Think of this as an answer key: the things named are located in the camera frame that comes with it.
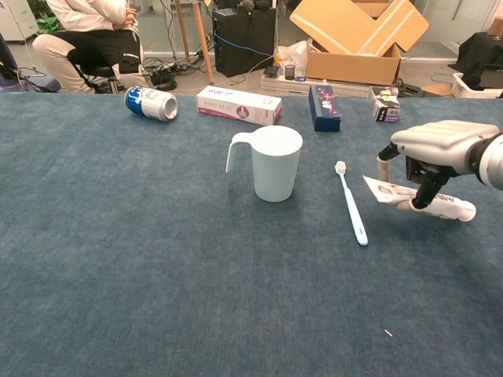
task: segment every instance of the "blue box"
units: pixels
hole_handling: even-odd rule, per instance
[[[315,131],[339,132],[341,117],[336,95],[330,85],[311,85],[309,106]]]

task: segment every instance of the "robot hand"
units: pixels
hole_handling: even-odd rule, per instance
[[[391,160],[400,154],[407,179],[420,184],[413,210],[426,208],[459,175],[476,174],[483,184],[503,189],[503,133],[497,126],[444,120],[396,132],[377,157],[381,181],[389,181]]]

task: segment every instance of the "white plastic bag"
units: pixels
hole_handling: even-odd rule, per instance
[[[278,46],[277,52],[280,54],[280,66],[285,73],[285,66],[292,64],[296,66],[296,77],[304,77],[307,67],[307,41],[300,41],[289,47]]]

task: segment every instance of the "white toothbrush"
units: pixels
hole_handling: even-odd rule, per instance
[[[358,208],[354,202],[353,194],[347,187],[346,179],[344,179],[344,174],[346,173],[346,163],[344,161],[337,161],[335,168],[336,173],[340,176],[340,180],[343,182],[344,196],[346,196],[347,209],[349,210],[351,223],[353,223],[356,240],[362,246],[367,246],[369,240],[367,239],[367,233],[365,233],[365,228],[363,227],[362,218],[360,218],[360,214],[358,213]]]

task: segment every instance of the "table leg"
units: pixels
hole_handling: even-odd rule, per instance
[[[214,81],[213,71],[211,70],[210,54],[207,51],[206,37],[204,36],[204,26],[203,19],[201,17],[201,9],[199,8],[198,2],[193,2],[192,6],[194,8],[194,16],[196,17],[197,29],[199,31],[199,37],[201,40],[201,49],[203,49],[204,63],[206,63],[207,77],[210,80],[210,84]]]
[[[187,45],[187,34],[185,33],[185,22],[183,21],[182,4],[180,0],[174,0],[176,6],[176,14],[178,16],[178,23],[180,24],[180,31],[182,32],[183,49],[185,50],[185,57],[189,57],[189,46]]]

